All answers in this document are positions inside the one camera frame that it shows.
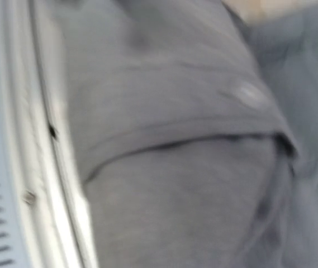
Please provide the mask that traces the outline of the grey long sleeve shirt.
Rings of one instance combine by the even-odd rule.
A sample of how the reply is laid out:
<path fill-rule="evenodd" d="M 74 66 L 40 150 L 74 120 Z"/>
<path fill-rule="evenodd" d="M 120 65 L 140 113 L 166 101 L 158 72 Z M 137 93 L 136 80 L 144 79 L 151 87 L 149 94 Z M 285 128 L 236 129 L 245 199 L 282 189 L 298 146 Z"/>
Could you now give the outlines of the grey long sleeve shirt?
<path fill-rule="evenodd" d="M 318 267 L 318 3 L 53 13 L 100 267 Z"/>

